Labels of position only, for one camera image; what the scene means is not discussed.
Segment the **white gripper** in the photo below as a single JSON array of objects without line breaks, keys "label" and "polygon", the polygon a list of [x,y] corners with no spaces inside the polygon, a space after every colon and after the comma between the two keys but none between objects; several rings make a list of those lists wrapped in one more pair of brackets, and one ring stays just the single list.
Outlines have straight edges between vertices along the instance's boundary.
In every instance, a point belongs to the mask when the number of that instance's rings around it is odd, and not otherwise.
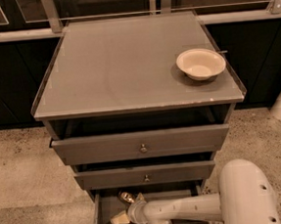
[{"label": "white gripper", "polygon": [[129,224],[130,221],[135,224],[146,224],[148,222],[147,217],[145,216],[143,210],[147,203],[143,194],[139,193],[135,202],[131,204],[129,209],[123,212],[120,212],[118,215],[115,215],[111,218],[112,224]]}]

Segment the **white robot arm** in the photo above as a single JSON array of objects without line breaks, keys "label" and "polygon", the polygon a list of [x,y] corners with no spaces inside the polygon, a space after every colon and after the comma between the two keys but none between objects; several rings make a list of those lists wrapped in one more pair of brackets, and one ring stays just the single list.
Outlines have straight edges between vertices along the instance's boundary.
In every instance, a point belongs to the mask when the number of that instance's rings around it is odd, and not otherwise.
[{"label": "white robot arm", "polygon": [[277,198],[265,174],[254,163],[232,159],[221,169],[219,192],[178,200],[146,201],[127,192],[120,198],[130,207],[112,224],[172,224],[173,219],[219,221],[222,224],[281,224]]}]

